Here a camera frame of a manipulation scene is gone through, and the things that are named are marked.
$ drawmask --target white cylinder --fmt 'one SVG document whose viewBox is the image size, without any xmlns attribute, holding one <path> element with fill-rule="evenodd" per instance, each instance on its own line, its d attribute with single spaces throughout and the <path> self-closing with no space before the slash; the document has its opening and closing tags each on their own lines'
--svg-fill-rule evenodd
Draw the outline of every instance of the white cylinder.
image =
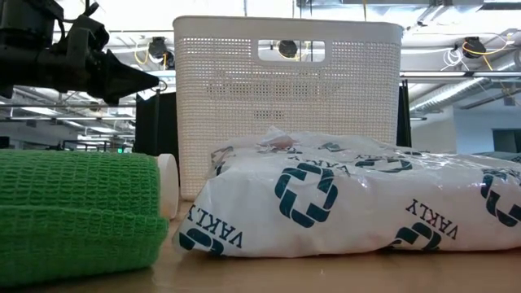
<svg viewBox="0 0 521 293">
<path fill-rule="evenodd" d="M 179 180 L 176 158 L 170 154 L 161 154 L 157 158 L 160 170 L 160 215 L 173 219 L 179 203 Z"/>
</svg>

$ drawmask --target wooden table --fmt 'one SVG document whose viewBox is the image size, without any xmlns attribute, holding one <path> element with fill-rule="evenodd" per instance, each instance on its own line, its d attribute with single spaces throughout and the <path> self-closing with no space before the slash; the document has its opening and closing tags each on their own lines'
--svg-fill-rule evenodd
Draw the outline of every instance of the wooden table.
<svg viewBox="0 0 521 293">
<path fill-rule="evenodd" d="M 521 250 L 379 253 L 303 259 L 181 258 L 171 244 L 182 205 L 152 268 L 53 282 L 22 292 L 516 292 Z"/>
</svg>

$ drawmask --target laundry basket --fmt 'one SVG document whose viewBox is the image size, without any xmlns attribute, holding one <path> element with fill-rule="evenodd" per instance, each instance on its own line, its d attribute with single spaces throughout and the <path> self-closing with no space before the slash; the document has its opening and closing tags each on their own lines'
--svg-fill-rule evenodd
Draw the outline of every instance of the laundry basket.
<svg viewBox="0 0 521 293">
<path fill-rule="evenodd" d="M 184 199 L 204 184 L 210 146 L 271 125 L 396 143 L 400 26 L 183 16 L 173 27 Z M 260 40 L 320 41 L 322 60 L 264 60 Z"/>
</svg>

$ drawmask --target yellow cable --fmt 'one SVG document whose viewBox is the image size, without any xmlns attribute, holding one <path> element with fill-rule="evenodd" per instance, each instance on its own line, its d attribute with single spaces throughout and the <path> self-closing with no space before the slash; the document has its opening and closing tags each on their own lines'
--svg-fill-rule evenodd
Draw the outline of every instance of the yellow cable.
<svg viewBox="0 0 521 293">
<path fill-rule="evenodd" d="M 492 55 L 492 54 L 496 54 L 497 52 L 500 52 L 500 51 L 503 51 L 507 46 L 508 46 L 508 42 L 505 42 L 505 45 L 501 48 L 501 49 L 497 49 L 493 52 L 485 52 L 485 53 L 481 53 L 481 52 L 474 52 L 473 50 L 468 50 L 465 45 L 468 44 L 467 42 L 464 42 L 463 43 L 463 50 L 469 52 L 469 53 L 472 53 L 472 54 L 476 54 L 476 55 Z"/>
<path fill-rule="evenodd" d="M 364 5 L 364 20 L 367 21 L 367 0 L 361 0 Z"/>
<path fill-rule="evenodd" d="M 485 60 L 485 63 L 487 64 L 488 69 L 490 69 L 490 71 L 494 71 L 494 69 L 492 68 L 492 65 L 490 65 L 490 62 L 487 59 L 487 56 L 483 56 L 483 60 Z M 499 81 L 499 84 L 501 85 L 501 87 L 503 89 L 503 94 L 506 94 L 507 96 L 509 96 L 510 98 L 512 98 L 515 101 L 515 98 L 512 97 L 512 95 L 510 94 L 509 90 L 505 87 L 505 85 L 503 85 L 503 83 L 501 81 Z"/>
<path fill-rule="evenodd" d="M 148 61 L 148 47 L 150 46 L 150 42 L 147 44 L 147 50 L 145 51 L 145 61 L 141 61 L 138 58 L 138 51 L 134 51 L 134 58 L 136 59 L 136 62 L 140 63 L 141 65 L 145 64 Z"/>
<path fill-rule="evenodd" d="M 490 65 L 490 63 L 489 63 L 489 61 L 487 59 L 487 56 L 483 56 L 483 60 L 485 60 L 485 63 L 487 64 L 488 69 L 490 69 L 490 71 L 494 71 L 494 69 L 492 68 L 492 66 Z"/>
</svg>

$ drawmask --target plastic bag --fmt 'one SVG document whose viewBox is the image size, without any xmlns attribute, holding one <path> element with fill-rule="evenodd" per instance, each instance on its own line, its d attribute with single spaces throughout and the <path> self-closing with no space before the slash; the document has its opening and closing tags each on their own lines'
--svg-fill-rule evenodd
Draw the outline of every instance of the plastic bag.
<svg viewBox="0 0 521 293">
<path fill-rule="evenodd" d="M 173 237 L 183 251 L 297 257 L 521 245 L 521 165 L 360 136 L 235 138 Z"/>
</svg>

